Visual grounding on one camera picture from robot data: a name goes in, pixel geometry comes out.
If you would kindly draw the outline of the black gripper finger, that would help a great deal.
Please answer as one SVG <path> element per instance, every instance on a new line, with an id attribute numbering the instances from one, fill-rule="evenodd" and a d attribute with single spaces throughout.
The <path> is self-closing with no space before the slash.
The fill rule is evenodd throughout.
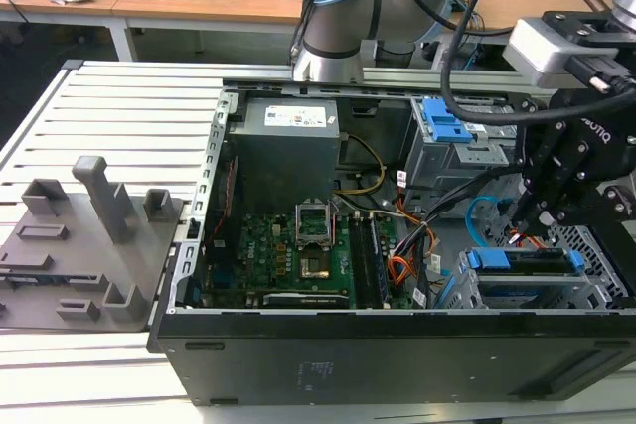
<path id="1" fill-rule="evenodd" d="M 554 160 L 567 132 L 564 120 L 525 126 L 522 129 L 521 177 L 524 191 L 517 199 L 511 222 L 524 235 L 542 235 L 554 220 L 551 208 L 559 192 L 555 174 L 561 165 Z"/>
<path id="2" fill-rule="evenodd" d="M 571 186 L 553 198 L 539 201 L 539 237 L 548 238 L 554 227 L 592 227 L 602 222 L 631 218 L 631 193 L 622 186 L 600 192 L 594 186 Z"/>

